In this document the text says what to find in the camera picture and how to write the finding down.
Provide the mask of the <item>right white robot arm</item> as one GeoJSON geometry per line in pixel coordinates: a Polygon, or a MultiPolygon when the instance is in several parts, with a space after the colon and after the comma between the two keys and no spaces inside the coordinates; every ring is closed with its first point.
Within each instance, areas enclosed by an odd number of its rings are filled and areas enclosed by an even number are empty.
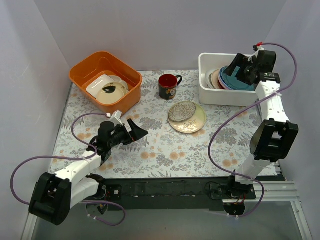
{"type": "Polygon", "coordinates": [[[281,79],[273,71],[277,55],[274,51],[257,50],[248,57],[238,53],[224,70],[227,76],[254,87],[259,100],[262,122],[250,140],[250,155],[229,178],[227,195],[232,199],[249,194],[262,170],[287,157],[299,127],[287,117],[280,95],[281,79]]]}

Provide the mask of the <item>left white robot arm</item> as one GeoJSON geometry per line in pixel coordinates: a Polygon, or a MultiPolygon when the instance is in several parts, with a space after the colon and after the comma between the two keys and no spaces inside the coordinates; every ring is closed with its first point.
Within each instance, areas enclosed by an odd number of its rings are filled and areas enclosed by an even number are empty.
{"type": "Polygon", "coordinates": [[[97,135],[89,142],[82,155],[62,170],[45,172],[35,184],[29,204],[29,213],[56,226],[68,216],[70,210],[80,202],[92,203],[106,209],[110,204],[110,192],[103,177],[93,174],[111,156],[118,145],[129,145],[148,135],[148,131],[128,121],[130,131],[124,124],[104,121],[97,135]]]}

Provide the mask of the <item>speckled grey stoneware plate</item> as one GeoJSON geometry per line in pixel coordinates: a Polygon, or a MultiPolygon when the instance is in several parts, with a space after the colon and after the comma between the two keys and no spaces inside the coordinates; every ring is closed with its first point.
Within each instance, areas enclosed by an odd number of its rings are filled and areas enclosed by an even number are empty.
{"type": "Polygon", "coordinates": [[[173,105],[168,111],[168,119],[181,123],[190,119],[196,112],[196,104],[191,101],[181,101],[173,105]]]}

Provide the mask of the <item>white deep scalloped plate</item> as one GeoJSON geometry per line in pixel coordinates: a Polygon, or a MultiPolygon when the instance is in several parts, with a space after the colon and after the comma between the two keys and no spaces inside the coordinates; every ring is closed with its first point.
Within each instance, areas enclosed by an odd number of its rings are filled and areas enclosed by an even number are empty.
{"type": "Polygon", "coordinates": [[[213,85],[212,85],[212,82],[211,82],[211,76],[212,76],[212,73],[213,73],[213,70],[210,69],[208,70],[206,73],[205,73],[205,82],[207,84],[207,86],[210,88],[210,89],[214,89],[213,85]]]}

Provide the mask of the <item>dark teal scalloped plate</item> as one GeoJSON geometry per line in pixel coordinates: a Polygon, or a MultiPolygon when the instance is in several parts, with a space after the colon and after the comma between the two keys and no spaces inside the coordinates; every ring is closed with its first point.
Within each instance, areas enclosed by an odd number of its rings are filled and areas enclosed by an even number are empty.
{"type": "Polygon", "coordinates": [[[224,84],[231,90],[237,90],[237,91],[254,91],[253,85],[248,85],[236,78],[236,75],[240,69],[239,66],[237,66],[232,75],[228,76],[224,71],[227,69],[227,66],[224,66],[220,69],[220,77],[222,78],[222,81],[224,84]]]}

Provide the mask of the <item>cream and blue floral plate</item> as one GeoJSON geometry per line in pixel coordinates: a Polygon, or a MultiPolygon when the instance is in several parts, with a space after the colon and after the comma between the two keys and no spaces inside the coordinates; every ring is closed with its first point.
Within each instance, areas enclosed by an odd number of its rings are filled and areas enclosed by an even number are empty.
{"type": "Polygon", "coordinates": [[[219,88],[218,83],[217,83],[218,76],[219,76],[219,70],[216,69],[216,70],[213,71],[213,73],[211,74],[211,84],[213,85],[214,89],[221,90],[221,89],[219,88]]]}

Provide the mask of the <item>red-brown plastic plate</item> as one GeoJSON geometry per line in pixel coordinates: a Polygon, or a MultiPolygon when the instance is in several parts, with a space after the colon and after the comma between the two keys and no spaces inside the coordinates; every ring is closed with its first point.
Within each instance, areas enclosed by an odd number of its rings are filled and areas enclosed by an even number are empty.
{"type": "Polygon", "coordinates": [[[224,87],[221,85],[219,78],[217,78],[217,84],[221,90],[224,90],[224,87]]]}

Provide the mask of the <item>pink plate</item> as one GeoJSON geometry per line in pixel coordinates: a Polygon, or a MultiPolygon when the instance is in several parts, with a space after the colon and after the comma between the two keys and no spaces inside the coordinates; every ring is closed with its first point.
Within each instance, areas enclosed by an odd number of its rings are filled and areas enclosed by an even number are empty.
{"type": "Polygon", "coordinates": [[[218,82],[219,82],[222,89],[232,90],[228,85],[225,84],[220,73],[218,74],[218,82]]]}

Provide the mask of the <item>light blue plate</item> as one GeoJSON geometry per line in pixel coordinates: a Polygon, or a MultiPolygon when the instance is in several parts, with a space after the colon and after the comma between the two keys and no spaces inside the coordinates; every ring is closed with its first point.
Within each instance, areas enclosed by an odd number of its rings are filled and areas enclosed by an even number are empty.
{"type": "Polygon", "coordinates": [[[231,90],[236,90],[236,78],[234,76],[228,76],[224,73],[224,70],[227,68],[227,66],[223,66],[220,70],[219,70],[219,74],[221,74],[222,80],[225,82],[226,85],[228,85],[231,90]]]}

